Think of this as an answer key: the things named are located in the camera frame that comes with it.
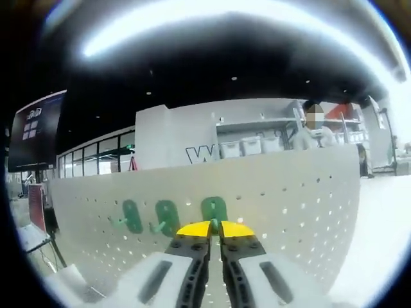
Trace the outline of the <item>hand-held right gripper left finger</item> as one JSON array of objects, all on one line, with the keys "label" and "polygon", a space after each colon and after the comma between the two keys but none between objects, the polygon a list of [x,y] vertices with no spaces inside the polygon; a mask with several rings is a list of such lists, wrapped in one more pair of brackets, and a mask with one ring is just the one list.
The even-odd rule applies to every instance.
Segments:
[{"label": "hand-held right gripper left finger", "polygon": [[155,252],[118,281],[122,307],[200,307],[209,277],[211,221],[177,231],[164,252]]}]

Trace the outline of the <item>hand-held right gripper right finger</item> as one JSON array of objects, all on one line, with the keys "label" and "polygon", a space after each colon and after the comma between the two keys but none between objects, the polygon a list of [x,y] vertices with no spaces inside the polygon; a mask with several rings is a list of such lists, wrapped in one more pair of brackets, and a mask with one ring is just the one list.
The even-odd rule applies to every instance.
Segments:
[{"label": "hand-held right gripper right finger", "polygon": [[251,228],[220,222],[223,278],[233,307],[313,307],[314,285],[285,257],[267,253]]}]

